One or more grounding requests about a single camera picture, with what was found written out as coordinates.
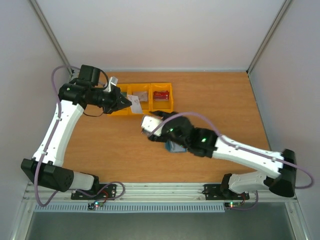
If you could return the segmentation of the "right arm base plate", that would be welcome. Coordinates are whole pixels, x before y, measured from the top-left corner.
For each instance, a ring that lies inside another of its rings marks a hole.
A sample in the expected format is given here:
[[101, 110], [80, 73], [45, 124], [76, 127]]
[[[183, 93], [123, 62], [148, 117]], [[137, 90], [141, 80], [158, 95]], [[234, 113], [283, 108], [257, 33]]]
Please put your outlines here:
[[250, 196], [248, 193], [235, 193], [229, 190], [227, 187], [221, 186], [221, 184], [204, 184], [202, 194], [205, 196], [207, 201], [209, 200], [249, 200]]

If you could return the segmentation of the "teal card holder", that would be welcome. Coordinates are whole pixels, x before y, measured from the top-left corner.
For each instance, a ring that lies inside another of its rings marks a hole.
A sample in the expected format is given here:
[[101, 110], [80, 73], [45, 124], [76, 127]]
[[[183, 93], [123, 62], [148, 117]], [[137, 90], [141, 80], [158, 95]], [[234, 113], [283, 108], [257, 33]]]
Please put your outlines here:
[[170, 153], [185, 153], [187, 152], [187, 149], [184, 148], [183, 146], [175, 143], [175, 142], [172, 142], [172, 141], [167, 141], [165, 144], [165, 149], [170, 152]]

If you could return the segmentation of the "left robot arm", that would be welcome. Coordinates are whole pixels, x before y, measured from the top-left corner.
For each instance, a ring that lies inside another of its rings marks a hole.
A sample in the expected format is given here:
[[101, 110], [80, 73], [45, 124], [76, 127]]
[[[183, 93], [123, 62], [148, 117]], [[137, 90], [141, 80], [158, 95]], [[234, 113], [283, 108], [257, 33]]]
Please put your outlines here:
[[97, 176], [66, 169], [63, 164], [73, 130], [87, 106], [112, 114], [132, 104], [122, 95], [116, 77], [108, 77], [106, 84], [98, 87], [102, 73], [97, 67], [82, 65], [78, 76], [60, 87], [55, 113], [42, 143], [31, 159], [21, 163], [22, 171], [36, 186], [59, 192], [82, 190], [89, 199], [100, 195]]

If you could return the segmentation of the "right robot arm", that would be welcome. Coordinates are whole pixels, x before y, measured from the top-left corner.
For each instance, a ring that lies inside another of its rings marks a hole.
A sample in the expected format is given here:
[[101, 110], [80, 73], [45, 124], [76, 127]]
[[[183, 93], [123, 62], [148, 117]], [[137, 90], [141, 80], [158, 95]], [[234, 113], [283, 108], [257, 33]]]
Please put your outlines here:
[[253, 169], [251, 173], [223, 176], [217, 194], [224, 199], [260, 190], [285, 198], [295, 196], [297, 170], [292, 150], [270, 151], [235, 141], [219, 133], [212, 123], [209, 129], [195, 127], [188, 116], [196, 115], [155, 111], [143, 116], [141, 128], [150, 141], [171, 141], [197, 157], [227, 160]]

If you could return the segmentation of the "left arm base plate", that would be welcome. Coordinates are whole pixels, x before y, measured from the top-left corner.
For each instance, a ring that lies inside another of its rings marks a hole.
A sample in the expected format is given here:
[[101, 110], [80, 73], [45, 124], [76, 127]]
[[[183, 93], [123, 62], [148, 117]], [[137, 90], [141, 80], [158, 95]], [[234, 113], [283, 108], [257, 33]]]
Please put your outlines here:
[[101, 200], [107, 198], [107, 200], [113, 200], [118, 193], [117, 184], [112, 183], [108, 186], [100, 184], [96, 190], [75, 190], [71, 193], [71, 200]]

